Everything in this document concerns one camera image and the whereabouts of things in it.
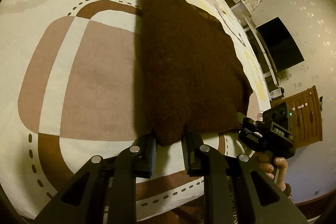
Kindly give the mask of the person right hand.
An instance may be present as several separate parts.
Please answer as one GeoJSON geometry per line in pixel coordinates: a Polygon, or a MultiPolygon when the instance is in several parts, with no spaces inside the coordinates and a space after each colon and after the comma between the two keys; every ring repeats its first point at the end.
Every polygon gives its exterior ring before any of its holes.
{"type": "Polygon", "coordinates": [[[271,160],[268,154],[261,152],[255,152],[252,159],[256,160],[259,168],[271,179],[274,179],[274,170],[278,169],[276,185],[284,192],[286,189],[285,176],[288,170],[287,160],[284,157],[276,157],[271,160]]]}

